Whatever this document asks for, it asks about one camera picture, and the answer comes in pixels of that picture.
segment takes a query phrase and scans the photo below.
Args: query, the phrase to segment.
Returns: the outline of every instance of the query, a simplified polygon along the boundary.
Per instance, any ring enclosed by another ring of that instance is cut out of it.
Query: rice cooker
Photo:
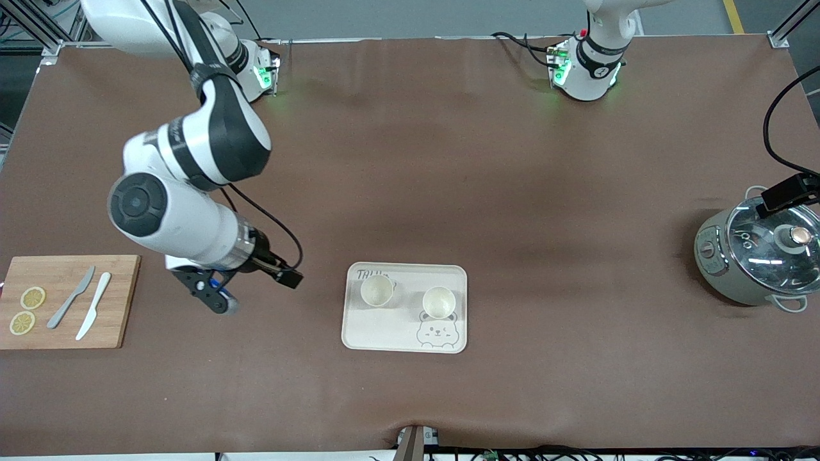
[[[804,205],[761,218],[755,210],[761,203],[747,191],[742,203],[700,227],[698,269],[715,290],[738,303],[801,313],[806,295],[820,290],[820,220]]]

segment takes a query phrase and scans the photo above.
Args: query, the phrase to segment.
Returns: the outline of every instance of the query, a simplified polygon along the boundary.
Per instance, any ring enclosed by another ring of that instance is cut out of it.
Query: lemon slice
[[[43,305],[46,300],[46,290],[38,286],[32,286],[27,289],[20,297],[20,306],[24,309],[36,309]]]
[[[15,336],[24,335],[34,328],[35,318],[32,312],[18,312],[11,318],[11,323],[8,324],[8,330]]]

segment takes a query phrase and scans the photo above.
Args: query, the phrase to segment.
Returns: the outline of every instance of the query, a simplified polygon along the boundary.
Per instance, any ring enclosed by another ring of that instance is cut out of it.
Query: lid knob
[[[789,238],[797,245],[805,245],[812,241],[812,234],[805,227],[794,226],[789,229]]]

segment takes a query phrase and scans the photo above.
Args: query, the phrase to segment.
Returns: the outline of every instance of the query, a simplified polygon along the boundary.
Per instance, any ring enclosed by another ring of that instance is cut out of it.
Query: cooker handle
[[[770,294],[766,297],[768,301],[774,304],[774,307],[780,309],[783,312],[787,313],[801,313],[809,306],[809,302],[806,300],[805,295],[803,296],[778,296],[777,294]],[[783,305],[783,301],[797,301],[800,303],[800,307],[797,309],[789,309],[788,307]]]

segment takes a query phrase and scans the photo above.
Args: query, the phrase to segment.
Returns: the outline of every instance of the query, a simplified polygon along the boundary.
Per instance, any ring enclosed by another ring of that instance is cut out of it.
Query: yellow floor line
[[[735,0],[723,0],[723,6],[726,8],[726,14],[729,16],[731,31],[735,34],[745,34],[743,24],[740,23],[740,16],[737,14]]]

